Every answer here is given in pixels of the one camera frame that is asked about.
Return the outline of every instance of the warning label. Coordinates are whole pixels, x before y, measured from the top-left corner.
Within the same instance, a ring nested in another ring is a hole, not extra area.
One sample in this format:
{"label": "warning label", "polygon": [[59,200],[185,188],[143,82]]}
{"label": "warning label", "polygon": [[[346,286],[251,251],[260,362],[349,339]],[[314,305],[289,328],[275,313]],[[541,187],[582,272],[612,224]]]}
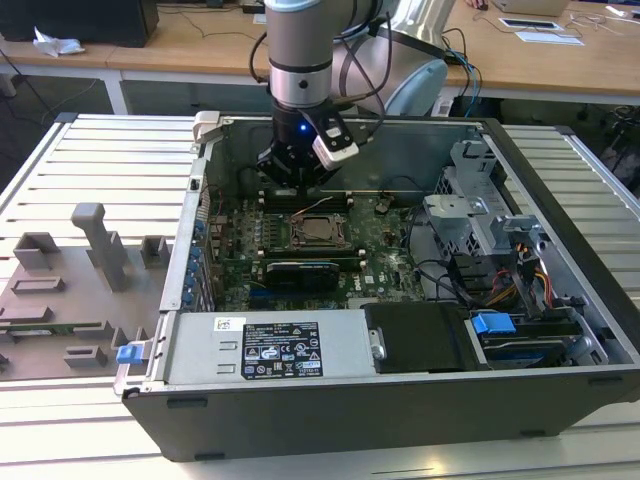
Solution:
{"label": "warning label", "polygon": [[321,377],[318,324],[246,324],[242,336],[242,376],[247,380]]}

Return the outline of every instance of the floor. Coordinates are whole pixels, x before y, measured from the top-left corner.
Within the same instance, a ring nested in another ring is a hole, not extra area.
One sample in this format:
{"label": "floor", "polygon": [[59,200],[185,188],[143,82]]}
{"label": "floor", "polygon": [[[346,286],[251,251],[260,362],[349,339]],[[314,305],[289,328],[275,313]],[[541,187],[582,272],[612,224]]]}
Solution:
{"label": "floor", "polygon": [[[17,95],[0,97],[0,191],[53,121],[23,79],[14,78],[14,83]],[[106,89],[99,81],[29,77],[29,83],[56,113],[111,113]],[[270,105],[265,90],[251,86],[126,82],[125,90],[138,115],[193,115],[203,109],[261,113]],[[70,100],[58,106],[67,98]],[[611,141],[603,134],[601,122],[612,107],[520,100],[487,103],[488,111],[500,112],[505,124],[567,125],[598,155]]]}

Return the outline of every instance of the motherboard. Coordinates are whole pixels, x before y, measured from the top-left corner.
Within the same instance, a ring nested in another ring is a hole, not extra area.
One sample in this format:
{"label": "motherboard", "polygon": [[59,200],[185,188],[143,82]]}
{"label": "motherboard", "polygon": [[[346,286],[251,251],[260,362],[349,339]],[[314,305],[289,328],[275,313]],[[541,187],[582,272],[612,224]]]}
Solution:
{"label": "motherboard", "polygon": [[408,216],[379,195],[225,200],[209,222],[216,310],[424,300],[407,257]]}

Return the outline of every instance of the black box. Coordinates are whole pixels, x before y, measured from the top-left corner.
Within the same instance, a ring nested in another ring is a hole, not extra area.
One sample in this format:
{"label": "black box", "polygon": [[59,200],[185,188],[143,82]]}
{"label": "black box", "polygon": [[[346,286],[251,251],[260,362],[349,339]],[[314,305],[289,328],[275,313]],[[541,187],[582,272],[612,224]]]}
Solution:
{"label": "black box", "polygon": [[158,24],[154,0],[0,0],[6,40],[31,41],[40,32],[85,43],[144,47]]}

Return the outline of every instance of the document on desk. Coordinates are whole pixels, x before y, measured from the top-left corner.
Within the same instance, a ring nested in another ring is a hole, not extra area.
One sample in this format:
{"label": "document on desk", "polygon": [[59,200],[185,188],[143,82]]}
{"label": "document on desk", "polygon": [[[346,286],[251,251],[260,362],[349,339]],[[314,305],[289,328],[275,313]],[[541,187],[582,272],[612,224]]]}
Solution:
{"label": "document on desk", "polygon": [[523,42],[554,43],[557,45],[584,45],[580,40],[571,36],[556,35],[545,32],[516,32]]}

